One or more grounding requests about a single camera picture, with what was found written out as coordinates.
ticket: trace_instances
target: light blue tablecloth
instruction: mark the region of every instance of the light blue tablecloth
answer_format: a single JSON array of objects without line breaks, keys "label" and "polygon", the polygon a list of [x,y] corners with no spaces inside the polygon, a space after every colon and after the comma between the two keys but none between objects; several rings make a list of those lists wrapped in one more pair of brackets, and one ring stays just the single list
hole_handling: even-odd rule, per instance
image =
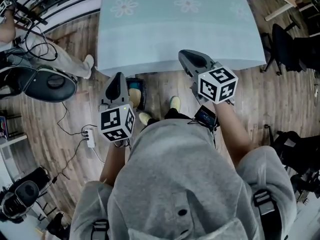
[{"label": "light blue tablecloth", "polygon": [[246,0],[102,0],[98,70],[182,70],[178,52],[196,50],[234,70],[265,64]]}]

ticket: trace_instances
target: white cube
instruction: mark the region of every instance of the white cube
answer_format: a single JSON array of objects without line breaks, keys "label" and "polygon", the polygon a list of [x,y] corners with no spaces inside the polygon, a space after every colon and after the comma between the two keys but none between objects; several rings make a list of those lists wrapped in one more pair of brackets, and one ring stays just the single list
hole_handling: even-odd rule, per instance
[{"label": "white cube", "polygon": [[135,114],[129,104],[99,112],[98,130],[109,142],[128,139],[132,136]]},{"label": "white cube", "polygon": [[238,77],[229,68],[222,66],[198,75],[198,94],[215,104],[235,95]]}]

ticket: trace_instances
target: yellow shoe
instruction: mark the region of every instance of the yellow shoe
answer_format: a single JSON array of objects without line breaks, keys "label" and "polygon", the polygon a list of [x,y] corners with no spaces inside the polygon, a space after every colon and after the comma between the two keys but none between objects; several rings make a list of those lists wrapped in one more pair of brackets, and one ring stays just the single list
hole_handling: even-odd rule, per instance
[{"label": "yellow shoe", "polygon": [[178,96],[173,96],[170,99],[170,109],[176,109],[176,111],[180,112],[181,101]]},{"label": "yellow shoe", "polygon": [[151,119],[151,118],[152,118],[151,115],[149,115],[149,114],[147,114],[147,113],[145,113],[145,112],[141,112],[141,113],[139,114],[139,119],[140,119],[141,123],[142,123],[144,126],[147,126],[148,121],[149,121],[149,119]]}]

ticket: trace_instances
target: white power strip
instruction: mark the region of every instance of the white power strip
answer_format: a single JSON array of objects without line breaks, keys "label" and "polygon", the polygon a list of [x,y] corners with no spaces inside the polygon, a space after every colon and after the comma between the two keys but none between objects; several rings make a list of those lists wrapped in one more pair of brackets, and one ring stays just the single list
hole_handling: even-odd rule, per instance
[{"label": "white power strip", "polygon": [[95,138],[94,138],[94,130],[93,129],[85,129],[84,130],[85,132],[85,135],[88,135],[86,136],[87,138],[87,145],[89,148],[94,148],[96,146],[96,143],[95,143]]}]

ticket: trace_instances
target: white flower pattern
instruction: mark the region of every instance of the white flower pattern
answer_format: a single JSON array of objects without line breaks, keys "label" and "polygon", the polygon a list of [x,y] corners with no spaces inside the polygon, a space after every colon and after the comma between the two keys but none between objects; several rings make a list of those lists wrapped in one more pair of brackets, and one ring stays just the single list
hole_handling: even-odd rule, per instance
[{"label": "white flower pattern", "polygon": [[230,7],[230,11],[233,12],[239,20],[243,19],[247,22],[250,20],[249,13],[247,11],[245,11],[245,8],[240,3],[232,2],[231,7]]},{"label": "white flower pattern", "polygon": [[201,3],[197,0],[176,0],[174,1],[175,6],[181,6],[181,12],[187,13],[189,11],[197,13],[201,6]]},{"label": "white flower pattern", "polygon": [[137,2],[133,2],[133,0],[117,0],[115,1],[116,6],[113,6],[110,11],[115,13],[116,18],[122,17],[122,15],[132,15],[134,14],[134,7],[138,6]]}]

